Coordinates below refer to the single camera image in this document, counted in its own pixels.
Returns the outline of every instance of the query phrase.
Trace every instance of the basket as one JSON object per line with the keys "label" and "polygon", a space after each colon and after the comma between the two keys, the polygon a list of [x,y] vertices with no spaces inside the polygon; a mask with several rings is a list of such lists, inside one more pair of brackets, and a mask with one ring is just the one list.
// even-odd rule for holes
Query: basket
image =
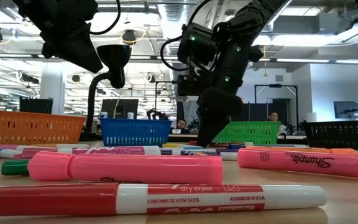
{"label": "basket", "polygon": [[0,144],[77,143],[85,118],[0,111]]}
{"label": "basket", "polygon": [[213,140],[215,143],[253,142],[276,144],[280,122],[234,121],[230,122]]}
{"label": "basket", "polygon": [[310,147],[358,150],[358,121],[307,122],[305,132]]}
{"label": "basket", "polygon": [[171,121],[104,118],[101,129],[105,146],[162,146]]}

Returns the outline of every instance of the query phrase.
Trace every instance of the pillar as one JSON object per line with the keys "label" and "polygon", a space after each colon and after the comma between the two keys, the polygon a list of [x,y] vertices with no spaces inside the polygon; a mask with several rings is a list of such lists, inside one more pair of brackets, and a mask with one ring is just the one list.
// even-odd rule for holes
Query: pillar
{"label": "pillar", "polygon": [[44,62],[42,65],[40,99],[53,98],[52,114],[65,111],[66,75],[62,63]]}

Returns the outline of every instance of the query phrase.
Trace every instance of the blue basket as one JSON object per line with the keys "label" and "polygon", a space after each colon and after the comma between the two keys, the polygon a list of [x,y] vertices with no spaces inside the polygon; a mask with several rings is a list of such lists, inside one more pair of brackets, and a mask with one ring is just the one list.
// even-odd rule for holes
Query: blue basket
{"label": "blue basket", "polygon": [[171,121],[101,119],[105,146],[162,146],[167,143]]}

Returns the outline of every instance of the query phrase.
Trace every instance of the green basket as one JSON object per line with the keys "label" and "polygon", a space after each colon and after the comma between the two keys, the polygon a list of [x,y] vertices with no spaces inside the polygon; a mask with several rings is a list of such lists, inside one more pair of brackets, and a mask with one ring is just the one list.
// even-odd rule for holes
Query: green basket
{"label": "green basket", "polygon": [[233,121],[214,138],[213,142],[276,144],[279,125],[280,122],[275,121]]}

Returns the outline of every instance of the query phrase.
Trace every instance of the green marker cap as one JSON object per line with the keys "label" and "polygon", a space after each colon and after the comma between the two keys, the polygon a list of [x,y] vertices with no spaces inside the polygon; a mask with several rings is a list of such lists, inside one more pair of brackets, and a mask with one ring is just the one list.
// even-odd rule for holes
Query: green marker cap
{"label": "green marker cap", "polygon": [[1,167],[2,175],[28,175],[27,164],[29,159],[5,161]]}

